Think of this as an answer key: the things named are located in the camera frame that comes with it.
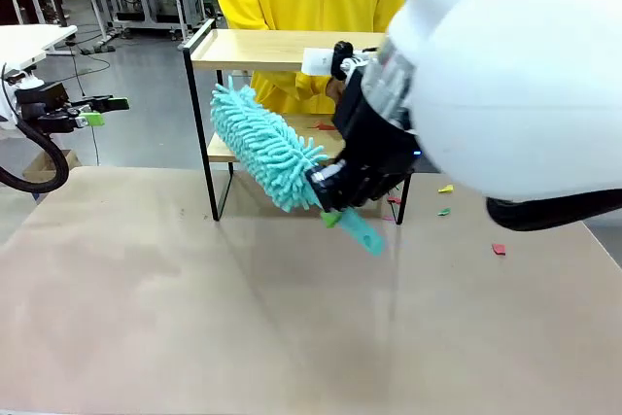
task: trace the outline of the gray floor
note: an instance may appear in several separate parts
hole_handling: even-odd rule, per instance
[[[69,22],[79,25],[78,40],[96,36],[95,17],[88,0],[67,0],[66,3],[71,9]],[[95,41],[86,41],[81,47]],[[130,100],[130,111],[108,114],[106,125],[95,129],[100,164],[200,169],[190,94],[182,54],[177,50],[179,43],[170,41],[166,34],[136,34],[133,39],[117,39],[112,44],[116,52],[93,56],[107,60],[111,67],[81,77],[86,94],[114,94]],[[82,55],[76,57],[76,63],[81,73],[105,66]],[[39,65],[36,74],[46,81],[72,77],[74,63],[66,56],[48,57]],[[198,72],[196,77],[205,106],[203,119],[209,138],[213,129],[207,104],[215,77],[209,72]],[[63,83],[71,98],[80,98],[75,79]],[[76,151],[84,165],[95,165],[89,129],[63,135],[61,144]],[[27,140],[0,141],[0,165],[14,173],[21,173],[37,153],[38,149]],[[434,168],[422,160],[418,171],[433,172]],[[621,261],[622,214],[613,214],[588,225],[616,260]]]

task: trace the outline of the black hose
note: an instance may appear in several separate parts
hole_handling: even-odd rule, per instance
[[[2,82],[2,92],[4,93],[4,97],[9,104],[9,107],[15,113],[15,109],[11,104],[11,100],[9,99],[9,94],[7,93],[7,89],[4,82],[4,74],[7,69],[7,64],[5,63],[2,67],[2,72],[0,72],[0,81]],[[65,159],[65,155],[62,153],[60,148],[53,143],[49,136],[40,133],[28,123],[26,123],[17,113],[15,113],[17,119],[17,128],[28,138],[30,141],[37,144],[43,151],[45,151],[48,156],[50,156],[52,160],[52,164],[56,169],[56,173],[53,178],[46,182],[41,183],[32,183],[22,180],[15,175],[7,172],[4,168],[0,167],[0,183],[3,183],[12,189],[26,191],[28,193],[48,193],[50,191],[56,190],[62,187],[67,179],[69,178],[69,164],[67,164],[67,159]]]

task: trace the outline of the robot arm in background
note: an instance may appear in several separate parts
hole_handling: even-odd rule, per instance
[[[421,145],[508,228],[618,209],[620,54],[617,0],[408,0],[378,55],[342,67],[346,147],[307,178],[325,209],[359,206],[411,173]]]
[[[129,109],[127,100],[91,96],[72,103],[61,83],[44,83],[30,70],[6,74],[6,68],[7,64],[2,67],[0,75],[0,131],[19,130],[36,143],[50,157],[55,175],[43,183],[30,183],[0,167],[0,183],[32,193],[56,190],[67,181],[69,167],[50,135],[103,125],[101,114]]]

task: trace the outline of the wooden shelf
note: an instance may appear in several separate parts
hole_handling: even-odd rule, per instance
[[[332,49],[348,41],[356,49],[380,45],[383,33],[339,31],[265,31],[215,29],[192,54],[192,64],[203,70],[299,71],[305,48]]]
[[[290,115],[283,116],[288,125],[291,126],[298,136],[304,137],[307,142],[309,137],[313,137],[315,146],[324,146],[323,154],[334,159],[343,149],[343,140],[337,130],[320,130],[313,128],[318,123],[332,125],[332,116],[328,115]],[[210,162],[235,162],[237,158],[226,146],[225,142],[215,132],[212,141],[207,148]]]

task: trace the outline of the red paper scrap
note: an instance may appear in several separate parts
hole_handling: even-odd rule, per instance
[[[332,125],[326,125],[325,123],[318,123],[315,126],[309,126],[309,128],[315,128],[316,130],[321,130],[321,131],[330,131],[330,130],[336,130],[336,126],[332,126]]]
[[[493,243],[493,252],[495,252],[495,255],[504,257],[505,245],[502,245],[501,243]]]

